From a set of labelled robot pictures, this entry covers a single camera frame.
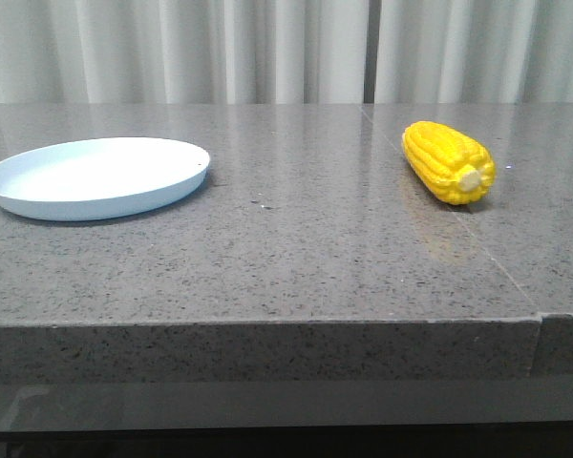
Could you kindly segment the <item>yellow toy corn cob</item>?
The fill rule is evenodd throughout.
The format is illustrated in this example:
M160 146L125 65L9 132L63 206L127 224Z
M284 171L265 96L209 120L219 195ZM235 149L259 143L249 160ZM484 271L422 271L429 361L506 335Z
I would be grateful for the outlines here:
M495 182L496 165L489 150L448 125L417 121L402 134L402 149L418 178L444 203L479 201Z

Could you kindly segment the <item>light blue round plate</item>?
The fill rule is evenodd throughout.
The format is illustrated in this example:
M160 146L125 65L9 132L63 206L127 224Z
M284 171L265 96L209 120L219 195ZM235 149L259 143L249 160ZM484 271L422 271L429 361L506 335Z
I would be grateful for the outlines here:
M210 155L174 139L110 137L0 161L0 207L54 221L114 219L169 205L203 182Z

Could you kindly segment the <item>white pleated curtain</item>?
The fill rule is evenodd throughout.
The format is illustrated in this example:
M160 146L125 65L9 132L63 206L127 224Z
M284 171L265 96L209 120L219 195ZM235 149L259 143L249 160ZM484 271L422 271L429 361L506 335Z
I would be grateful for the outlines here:
M23 102L573 102L573 1L0 1Z

